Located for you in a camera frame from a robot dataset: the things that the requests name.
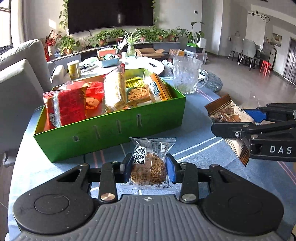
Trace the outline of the round cookie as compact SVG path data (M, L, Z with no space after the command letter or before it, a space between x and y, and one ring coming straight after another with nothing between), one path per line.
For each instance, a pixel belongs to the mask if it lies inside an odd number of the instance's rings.
M131 137L134 144L132 170L126 183L116 185L123 194L175 194L168 177L166 155L177 138Z

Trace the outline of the brown nut snack bag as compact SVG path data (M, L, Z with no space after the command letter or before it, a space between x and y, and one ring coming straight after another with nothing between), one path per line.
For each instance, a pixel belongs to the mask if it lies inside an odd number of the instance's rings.
M212 121L211 131L216 137L222 137L243 165L249 162L248 147L243 142L241 130L244 125L254 124L254 119L235 104L230 95L210 102L205 106Z

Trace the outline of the bread slice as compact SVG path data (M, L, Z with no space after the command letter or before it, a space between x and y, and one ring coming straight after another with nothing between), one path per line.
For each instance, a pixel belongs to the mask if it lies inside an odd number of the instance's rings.
M125 90L125 75L122 72L114 70L105 76L104 95L107 113L129 108Z

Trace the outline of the red yellow snack bag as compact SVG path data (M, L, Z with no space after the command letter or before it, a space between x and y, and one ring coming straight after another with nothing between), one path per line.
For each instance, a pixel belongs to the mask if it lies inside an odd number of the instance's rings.
M50 130L86 119L86 90L83 81L64 84L56 90L45 92L47 123Z

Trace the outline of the green bag of fried snacks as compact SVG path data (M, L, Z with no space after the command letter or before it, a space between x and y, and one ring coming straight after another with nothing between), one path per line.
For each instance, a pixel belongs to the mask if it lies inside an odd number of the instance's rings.
M133 77L125 81L126 98L129 106L150 101L150 95L141 77Z

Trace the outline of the red stool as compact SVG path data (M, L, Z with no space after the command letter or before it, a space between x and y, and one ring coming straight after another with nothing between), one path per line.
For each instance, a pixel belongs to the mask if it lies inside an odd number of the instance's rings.
M271 64L267 61L263 61L260 67L260 73L263 73L264 76L270 76Z

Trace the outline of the red snack packet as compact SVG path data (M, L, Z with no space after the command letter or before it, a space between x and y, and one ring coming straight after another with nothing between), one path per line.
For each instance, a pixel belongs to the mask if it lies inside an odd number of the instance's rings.
M106 113L104 84L96 81L89 83L86 89L86 118L93 118Z

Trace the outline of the orange snack packet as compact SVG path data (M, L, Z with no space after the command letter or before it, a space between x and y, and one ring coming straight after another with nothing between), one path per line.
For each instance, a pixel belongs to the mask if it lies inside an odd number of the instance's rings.
M149 93L152 103L172 99L171 94L161 78L152 73L144 78L144 85Z

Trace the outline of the round white table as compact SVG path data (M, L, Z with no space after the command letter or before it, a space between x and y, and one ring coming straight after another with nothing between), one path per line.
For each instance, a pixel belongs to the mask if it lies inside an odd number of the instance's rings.
M160 61L148 57L135 57L134 59L128 57L125 59L120 59L119 63L124 63L126 69L140 69L144 68L148 70L151 73L156 73L157 75L160 75L164 71L164 65ZM157 68L153 68L151 65L148 63L153 63L157 65ZM90 78L93 76L98 76L98 75L104 75L112 70L114 70L116 66L111 66L111 67L99 67L99 66L94 66L90 68L86 68L85 70L81 70L81 77L77 80L83 80L86 78Z

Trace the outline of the blue plastic basket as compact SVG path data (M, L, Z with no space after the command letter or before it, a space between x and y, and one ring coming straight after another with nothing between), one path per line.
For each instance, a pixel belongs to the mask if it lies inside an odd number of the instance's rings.
M119 63L119 57L118 56L113 56L108 59L104 59L99 61L99 66L106 68L106 67L111 67L111 66L116 66Z

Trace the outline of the yellow tin can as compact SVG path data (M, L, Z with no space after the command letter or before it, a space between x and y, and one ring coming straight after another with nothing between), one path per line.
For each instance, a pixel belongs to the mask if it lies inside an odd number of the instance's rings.
M81 70L79 66L79 60L71 61L67 63L68 72L71 80L76 80L81 77Z

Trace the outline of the spider plant in vase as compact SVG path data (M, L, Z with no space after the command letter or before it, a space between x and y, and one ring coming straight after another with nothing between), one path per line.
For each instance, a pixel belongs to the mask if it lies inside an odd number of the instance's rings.
M134 45L140 40L140 34L137 30L133 32L128 32L124 30L123 39L118 42L118 50L122 52L123 47L127 46L126 56L127 57L135 57L136 50Z

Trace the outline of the open cardboard box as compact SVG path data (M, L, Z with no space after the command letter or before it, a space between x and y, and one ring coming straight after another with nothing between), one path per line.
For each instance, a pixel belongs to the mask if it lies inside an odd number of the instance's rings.
M164 56L163 52L164 49L155 50L154 48L142 48L142 49L135 49L138 57L148 57L153 59L159 59Z

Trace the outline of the grey sofa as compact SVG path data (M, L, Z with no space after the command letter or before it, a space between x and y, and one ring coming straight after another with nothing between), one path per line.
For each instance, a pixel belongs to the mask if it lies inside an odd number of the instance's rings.
M13 166L43 93L52 89L43 44L29 40L1 54L1 164Z

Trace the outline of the black television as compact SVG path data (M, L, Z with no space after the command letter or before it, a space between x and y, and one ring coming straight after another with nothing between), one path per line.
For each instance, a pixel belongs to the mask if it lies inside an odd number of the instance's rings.
M100 28L152 24L152 1L70 0L68 2L68 28L71 34Z

